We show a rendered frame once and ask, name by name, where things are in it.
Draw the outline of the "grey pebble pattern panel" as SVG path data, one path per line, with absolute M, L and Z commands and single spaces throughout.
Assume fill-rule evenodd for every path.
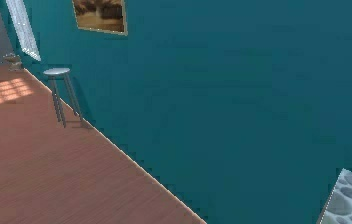
M 316 224 L 352 224 L 352 171 L 341 170 Z

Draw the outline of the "brown framed wall picture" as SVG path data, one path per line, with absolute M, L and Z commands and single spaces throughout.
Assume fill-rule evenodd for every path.
M 72 0 L 77 27 L 128 35 L 125 0 Z

